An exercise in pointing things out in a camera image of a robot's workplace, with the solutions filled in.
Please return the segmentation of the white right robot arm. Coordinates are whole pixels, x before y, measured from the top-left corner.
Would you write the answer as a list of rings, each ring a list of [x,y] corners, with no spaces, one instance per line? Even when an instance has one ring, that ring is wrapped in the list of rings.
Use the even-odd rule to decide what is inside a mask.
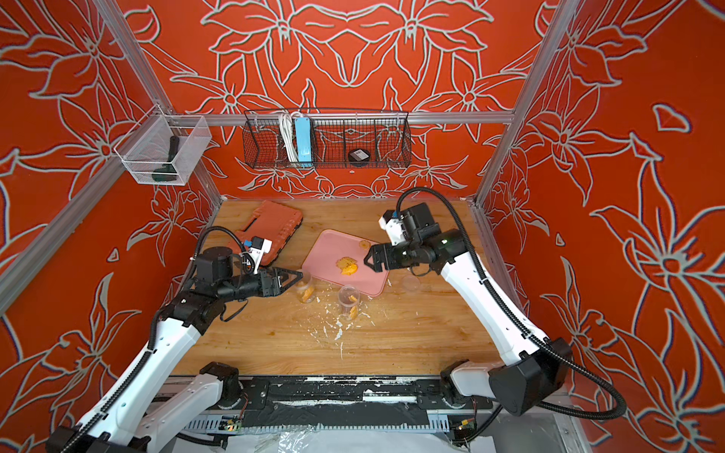
[[[464,223],[453,205],[435,190],[430,194],[449,211],[455,227],[443,231],[425,203],[405,209],[403,201],[417,188],[404,192],[396,207],[385,211],[379,227],[386,243],[372,245],[364,263],[377,273],[413,270],[426,264],[466,302],[481,322],[500,355],[502,365],[481,370],[462,362],[449,378],[462,396],[483,396],[498,402],[509,414],[521,416],[533,407],[596,421],[614,420],[627,411],[624,396],[612,383],[576,364],[568,342],[553,340],[538,328],[505,294],[477,253]],[[585,411],[549,402],[569,373],[595,383],[614,400],[613,408]]]

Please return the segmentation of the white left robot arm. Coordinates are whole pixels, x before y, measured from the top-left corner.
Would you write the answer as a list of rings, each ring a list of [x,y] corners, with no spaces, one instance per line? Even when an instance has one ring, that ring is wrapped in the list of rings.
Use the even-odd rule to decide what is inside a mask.
[[[203,230],[176,296],[154,315],[147,343],[111,390],[72,428],[57,428],[48,452],[160,452],[202,411],[234,408],[243,396],[236,368],[219,362],[203,367],[185,389],[156,410],[149,407],[187,352],[215,320],[230,321],[230,302],[284,294],[300,271],[262,266],[270,241],[253,237],[228,247],[205,247]]]

